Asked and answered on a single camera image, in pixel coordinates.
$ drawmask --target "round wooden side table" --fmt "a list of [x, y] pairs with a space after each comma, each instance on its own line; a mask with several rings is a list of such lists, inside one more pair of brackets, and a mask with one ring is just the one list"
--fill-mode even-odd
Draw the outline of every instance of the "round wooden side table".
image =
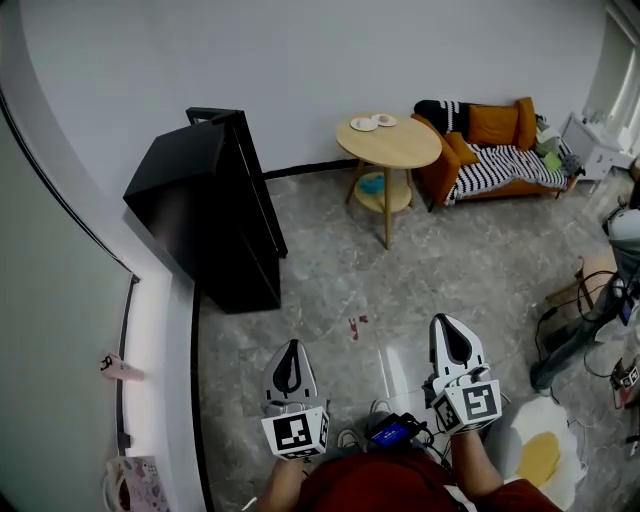
[[[391, 248], [391, 214], [413, 205], [411, 169], [435, 162], [442, 151], [438, 136], [428, 126], [410, 117], [389, 114], [396, 118], [395, 126], [378, 126], [371, 132], [354, 130], [350, 122], [355, 117], [371, 117], [386, 112], [364, 112], [342, 121], [336, 128], [336, 141], [348, 153], [358, 158], [356, 175], [349, 187], [347, 202], [355, 196], [365, 207], [384, 212], [386, 247]], [[384, 194], [366, 194], [360, 189], [360, 179], [375, 179], [376, 173], [362, 176], [368, 162], [382, 167]], [[391, 182], [391, 169], [404, 169], [406, 184]]]

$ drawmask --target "gray marble floor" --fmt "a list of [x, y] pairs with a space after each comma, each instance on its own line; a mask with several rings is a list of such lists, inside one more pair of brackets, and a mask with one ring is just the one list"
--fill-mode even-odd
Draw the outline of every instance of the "gray marble floor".
[[[355, 199], [345, 206], [349, 178], [350, 171], [331, 171], [268, 182], [289, 247], [281, 262], [282, 309], [225, 316], [203, 297], [200, 401], [217, 510], [240, 510], [269, 474], [260, 377], [290, 338], [305, 344], [331, 399], [330, 443], [346, 426], [362, 429], [378, 398], [389, 398], [396, 412], [433, 420], [420, 386], [431, 373], [428, 325], [438, 312], [481, 337], [509, 398], [531, 396], [528, 368], [537, 359], [536, 323], [549, 307], [544, 297], [571, 281], [579, 255], [608, 247], [599, 221], [631, 189], [626, 175], [612, 174], [593, 190], [580, 184], [557, 201], [481, 201], [428, 213], [417, 198], [413, 209], [394, 215], [386, 251], [382, 217]], [[563, 309], [543, 324], [542, 335], [576, 314]], [[358, 321], [354, 340], [349, 319], [361, 316], [366, 322]], [[621, 336], [593, 353], [591, 365], [604, 372], [636, 351], [631, 337]], [[589, 468], [573, 510], [622, 510], [640, 470], [640, 457], [629, 460], [624, 446], [637, 417], [615, 410], [607, 382], [581, 366], [564, 372], [555, 392], [579, 420], [571, 428]], [[445, 441], [438, 436], [440, 446]]]

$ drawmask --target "black baseboard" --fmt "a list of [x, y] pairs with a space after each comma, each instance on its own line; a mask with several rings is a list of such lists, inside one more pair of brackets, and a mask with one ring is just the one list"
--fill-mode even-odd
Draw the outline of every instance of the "black baseboard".
[[193, 438], [196, 448], [200, 486], [204, 498], [206, 512], [215, 512], [207, 461], [204, 455], [204, 440], [202, 439], [202, 423], [200, 422], [200, 381], [198, 380], [198, 331], [200, 323], [200, 287], [195, 286], [193, 293], [193, 313], [191, 317], [191, 415], [193, 417]]
[[345, 158], [343, 160], [333, 160], [332, 162], [320, 162], [318, 164], [305, 164], [279, 169], [277, 171], [269, 171], [264, 173], [265, 180], [274, 178], [284, 178], [285, 176], [296, 176], [298, 174], [309, 174], [311, 172], [335, 171], [338, 169], [349, 169], [358, 165], [357, 158]]

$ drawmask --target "red shirt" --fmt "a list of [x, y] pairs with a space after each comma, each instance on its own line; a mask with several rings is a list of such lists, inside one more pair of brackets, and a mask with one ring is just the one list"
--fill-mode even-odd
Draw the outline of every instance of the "red shirt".
[[[455, 485], [453, 477], [424, 453], [361, 453], [319, 466], [303, 482], [296, 510], [465, 510], [458, 507], [445, 485]], [[504, 485], [475, 505], [479, 512], [559, 510], [525, 480]]]

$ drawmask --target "box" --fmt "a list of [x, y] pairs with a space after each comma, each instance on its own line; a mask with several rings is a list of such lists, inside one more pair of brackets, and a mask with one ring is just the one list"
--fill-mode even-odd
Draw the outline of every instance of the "box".
[[132, 512], [170, 512], [154, 457], [116, 457], [107, 463], [107, 475], [110, 508], [124, 510], [128, 502]]
[[500, 383], [492, 380], [444, 388], [431, 406], [447, 434], [477, 430], [502, 416]]
[[262, 420], [271, 451], [284, 460], [312, 457], [327, 451], [329, 417], [324, 407]]

